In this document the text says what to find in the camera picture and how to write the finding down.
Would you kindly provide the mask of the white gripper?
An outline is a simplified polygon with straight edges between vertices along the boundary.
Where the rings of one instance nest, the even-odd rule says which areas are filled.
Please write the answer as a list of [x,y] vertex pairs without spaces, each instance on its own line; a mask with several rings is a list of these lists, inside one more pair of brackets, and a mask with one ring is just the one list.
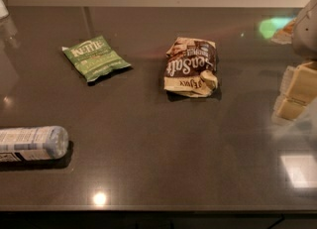
[[[298,13],[293,27],[292,46],[305,59],[317,60],[317,0],[310,0]],[[284,72],[273,115],[288,121],[297,119],[306,105],[317,97],[317,62],[306,61]]]

